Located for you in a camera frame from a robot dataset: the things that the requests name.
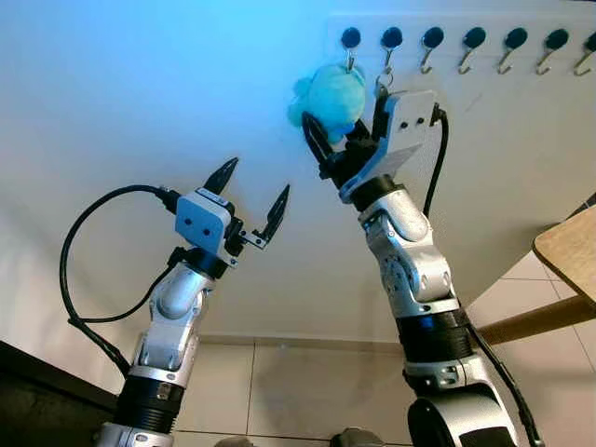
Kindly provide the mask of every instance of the dark surface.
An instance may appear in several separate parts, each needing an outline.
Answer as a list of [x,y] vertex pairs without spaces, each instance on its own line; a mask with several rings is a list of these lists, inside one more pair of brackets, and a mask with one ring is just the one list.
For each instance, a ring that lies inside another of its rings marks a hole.
[[393,191],[403,189],[403,185],[396,185],[388,175],[374,177],[368,182],[354,190],[350,198],[354,202],[356,210],[363,212],[379,198],[386,196]]
[[211,191],[213,194],[219,195],[229,182],[230,177],[232,177],[237,164],[237,156],[223,163],[223,166],[211,174],[203,187]]
[[588,209],[588,204],[587,203],[582,203],[579,207],[577,207],[577,209],[572,212],[569,217],[573,217],[576,214],[578,214],[579,212],[583,211],[583,210],[587,210]]
[[116,396],[0,342],[0,439],[6,446],[85,446]]
[[463,309],[423,317],[398,318],[397,323],[408,361],[445,361],[472,354],[467,333],[468,320]]
[[306,142],[318,162],[319,177],[331,178],[337,189],[341,189],[362,169],[378,145],[360,120],[356,122],[354,130],[346,135],[347,143],[342,152],[333,151],[327,141],[327,131],[308,112],[303,113],[302,126]]
[[596,205],[596,193],[592,194],[588,200],[586,200],[586,204],[591,207],[592,205]]
[[227,268],[224,261],[199,247],[186,251],[183,258],[193,270],[212,278],[221,278]]
[[459,437],[463,447],[515,447],[505,427],[475,430]]
[[130,375],[118,397],[114,422],[170,433],[180,411],[184,388]]
[[286,211],[286,207],[288,206],[289,197],[290,185],[286,184],[275,203],[271,207],[271,210],[269,210],[267,213],[267,225],[263,231],[254,230],[252,233],[255,236],[267,242],[273,238],[274,234],[279,228],[279,225],[281,224],[281,221],[283,220],[283,214]]
[[416,400],[408,410],[408,428],[414,447],[454,447],[445,421],[428,400]]

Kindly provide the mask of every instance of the black hook knob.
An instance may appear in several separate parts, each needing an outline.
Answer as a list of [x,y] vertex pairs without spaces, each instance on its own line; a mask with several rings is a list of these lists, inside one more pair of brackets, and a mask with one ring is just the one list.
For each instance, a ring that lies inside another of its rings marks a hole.
[[360,43],[360,31],[358,28],[347,28],[342,34],[342,45],[344,48],[355,48]]
[[517,49],[525,44],[526,40],[528,40],[528,32],[524,28],[516,28],[507,34],[505,46],[509,49]]
[[484,39],[486,39],[486,31],[484,31],[484,28],[477,26],[466,33],[464,45],[470,49],[478,48],[484,43]]
[[550,51],[555,51],[563,47],[569,40],[569,33],[567,30],[560,28],[549,34],[547,39],[544,41],[544,46]]
[[584,42],[584,48],[590,53],[596,51],[596,33],[588,37],[588,40]]
[[403,42],[401,29],[397,26],[388,28],[383,33],[383,37],[381,37],[381,45],[385,48],[394,49],[395,47],[399,47],[401,42]]
[[445,33],[438,26],[430,28],[422,37],[422,45],[427,48],[436,48],[440,45],[445,37]]

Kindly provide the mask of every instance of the black cable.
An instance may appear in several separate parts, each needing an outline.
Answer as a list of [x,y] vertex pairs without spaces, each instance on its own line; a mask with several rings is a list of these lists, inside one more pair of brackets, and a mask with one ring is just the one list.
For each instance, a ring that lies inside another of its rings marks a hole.
[[168,268],[166,268],[166,270],[161,272],[161,274],[156,278],[156,280],[153,281],[151,286],[149,286],[149,290],[143,296],[143,298],[135,306],[133,306],[131,309],[127,310],[123,314],[115,315],[113,317],[104,317],[104,318],[81,318],[81,320],[86,323],[111,323],[113,321],[118,321],[119,319],[123,319],[123,318],[128,317],[129,315],[134,314],[137,310],[139,310],[142,307],[142,305],[144,305],[147,302],[147,300],[151,296],[151,292],[153,292],[153,289],[156,287],[156,285],[159,283],[159,281],[161,281],[163,278],[166,277],[166,275],[169,272],[171,272],[172,268],[174,268],[174,265],[169,265]]
[[422,211],[426,217],[428,217],[428,214],[430,213],[430,204],[432,203],[432,197],[435,195],[435,188],[437,187],[440,170],[442,169],[445,153],[447,152],[447,142],[449,141],[449,121],[447,120],[447,113],[440,109],[438,104],[435,104],[435,108],[432,112],[432,119],[430,120],[430,126],[434,126],[437,121],[440,121],[440,147],[439,153],[437,154],[437,161],[435,162],[435,168],[432,171],[432,177],[428,184],[427,198],[425,199],[425,206]]
[[95,211],[108,200],[111,200],[112,198],[117,196],[122,196],[124,194],[137,191],[152,193],[158,196],[164,202],[166,208],[171,210],[173,207],[175,211],[175,202],[172,204],[172,200],[175,198],[175,195],[177,193],[165,191],[163,189],[155,188],[154,186],[149,186],[145,184],[133,184],[124,188],[115,189],[114,191],[106,194],[103,197],[100,197],[98,200],[93,202],[86,210],[84,210],[81,213],[81,215],[76,219],[76,221],[74,221],[73,226],[71,226],[70,230],[68,231],[68,234],[66,235],[66,238],[64,239],[64,243],[62,244],[62,250],[60,254],[60,290],[62,300],[64,302],[64,307],[66,307],[66,311],[69,315],[68,322],[75,326],[83,334],[85,334],[93,343],[99,346],[100,349],[105,353],[105,355],[108,356],[108,358],[113,363],[115,363],[115,365],[118,367],[120,372],[125,377],[129,372],[130,365],[124,358],[122,353],[118,350],[118,348],[116,348],[114,345],[112,345],[103,337],[101,337],[98,333],[94,332],[89,326],[87,326],[86,322],[82,318],[80,318],[76,313],[70,292],[68,290],[67,267],[68,254],[73,243],[73,239],[75,238],[76,232],[80,228],[81,224],[87,219],[87,217],[89,217],[89,215],[91,215],[93,211]]
[[486,354],[486,357],[488,357],[488,360],[491,361],[494,368],[496,369],[498,374],[501,376],[501,379],[503,380],[503,382],[505,382],[505,385],[509,389],[511,395],[513,396],[513,399],[515,399],[515,403],[517,404],[518,410],[520,412],[520,419],[521,419],[521,422],[523,423],[523,426],[525,428],[525,433],[528,437],[528,441],[530,442],[530,445],[532,447],[543,447],[545,444],[540,439],[540,435],[538,434],[538,429],[536,427],[536,423],[534,421],[534,418],[532,417],[532,412],[530,411],[528,404],[526,403],[525,399],[523,398],[523,395],[522,395],[520,389],[518,388],[517,384],[515,383],[513,376],[508,371],[505,364],[499,359],[499,357],[496,356],[496,354],[491,349],[490,345],[486,342],[486,340],[484,340],[484,337],[482,337],[482,335],[478,332],[478,330],[471,323],[468,325],[468,330],[469,330],[470,334],[472,335],[472,337],[474,338],[474,340],[476,341],[476,343],[478,344],[478,346],[482,349],[482,351],[484,351],[484,354]]

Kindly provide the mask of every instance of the wooden table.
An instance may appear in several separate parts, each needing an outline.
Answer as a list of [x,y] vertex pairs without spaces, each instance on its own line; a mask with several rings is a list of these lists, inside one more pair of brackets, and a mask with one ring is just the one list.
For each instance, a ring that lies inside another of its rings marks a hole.
[[480,331],[491,344],[596,318],[596,206],[542,233],[533,250],[577,295],[484,326]]

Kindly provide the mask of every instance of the white wall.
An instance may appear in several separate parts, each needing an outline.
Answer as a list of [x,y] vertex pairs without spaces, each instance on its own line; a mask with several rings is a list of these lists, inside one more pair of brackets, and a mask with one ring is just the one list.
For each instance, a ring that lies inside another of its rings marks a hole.
[[[335,13],[367,14],[367,26],[378,19],[380,28],[388,18],[417,17],[398,23],[405,40],[394,57],[395,87],[434,88],[450,114],[432,221],[455,286],[471,301],[527,252],[540,228],[594,189],[595,77],[570,73],[594,5],[519,3],[3,2],[0,337],[117,389],[117,372],[108,372],[100,351],[66,324],[57,281],[61,240],[75,215],[110,189],[163,183],[187,191],[240,156],[225,192],[240,216],[262,225],[286,182],[291,204],[267,252],[246,249],[239,269],[220,282],[203,331],[394,340],[356,213],[318,179],[285,116],[293,82],[343,58],[327,36]],[[405,31],[445,17],[445,52],[433,57],[435,71],[421,76],[420,34]],[[478,20],[489,31],[487,56],[479,54],[474,71],[461,76],[458,41]],[[520,21],[528,23],[528,48],[510,74],[499,76],[503,27]],[[570,43],[552,73],[538,77],[538,35],[561,25]],[[370,91],[381,62],[370,50],[359,57]],[[436,135],[430,140],[399,177],[419,203]],[[149,197],[123,198],[94,216],[74,244],[81,314],[130,307],[177,243],[171,216]],[[129,353],[146,317],[105,330],[126,340]]]

